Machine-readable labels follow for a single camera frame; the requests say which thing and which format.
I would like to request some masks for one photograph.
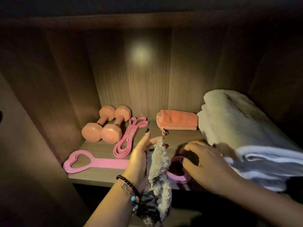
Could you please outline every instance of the pink dumbbell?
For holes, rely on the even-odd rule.
[[[101,139],[102,126],[107,120],[112,121],[115,118],[115,109],[112,106],[104,106],[100,109],[99,115],[100,119],[97,122],[89,122],[81,131],[88,141],[97,142]]]
[[[120,125],[131,118],[131,110],[126,106],[119,106],[115,110],[116,120],[114,124],[106,124],[101,130],[101,137],[107,143],[117,143],[122,137]]]

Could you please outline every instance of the woman's left hand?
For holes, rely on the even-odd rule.
[[[146,186],[146,149],[157,143],[158,140],[164,139],[159,136],[150,140],[150,131],[145,133],[138,145],[133,149],[127,169],[123,172],[126,177],[142,193]]]

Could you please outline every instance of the pink resistance band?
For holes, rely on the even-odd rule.
[[[123,159],[131,153],[132,150],[132,141],[134,140],[134,137],[136,136],[136,133],[139,128],[147,127],[149,123],[147,122],[146,117],[139,117],[135,118],[132,117],[129,120],[129,126],[127,127],[123,137],[120,139],[119,142],[114,147],[114,156],[116,159]],[[123,144],[127,142],[127,145],[124,149],[122,149]]]
[[[74,164],[78,156],[84,154],[89,157],[91,162],[87,164],[86,166],[78,167],[78,168],[72,168],[72,164]],[[172,162],[179,161],[181,156],[176,156],[171,159]],[[123,159],[98,159],[95,158],[92,153],[90,153],[87,150],[76,150],[73,153],[71,153],[70,157],[68,160],[65,161],[63,164],[63,169],[65,172],[74,174],[78,173],[81,171],[84,171],[88,168],[91,167],[97,167],[97,168],[109,168],[109,169],[126,169],[128,166],[129,160],[123,160]],[[189,182],[191,179],[191,176],[189,173],[183,168],[184,175],[183,176],[178,176],[174,175],[171,172],[167,172],[167,176],[174,182],[180,183],[180,184],[185,184]]]

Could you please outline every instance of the dumbbell handle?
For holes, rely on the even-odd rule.
[[[100,124],[101,126],[103,126],[103,124],[108,120],[108,116],[103,114],[100,119],[97,121],[98,124]]]
[[[123,122],[123,120],[124,120],[124,116],[123,115],[118,115],[118,117],[114,121],[114,124],[116,124],[117,126],[120,126],[121,123]]]

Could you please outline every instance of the black bead bracelet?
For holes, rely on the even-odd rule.
[[[139,193],[139,191],[136,189],[136,187],[129,181],[127,180],[125,177],[123,177],[122,175],[118,175],[116,177],[116,179],[121,179],[123,180],[127,185],[129,185],[129,187],[134,191],[134,194],[141,200],[141,195]]]

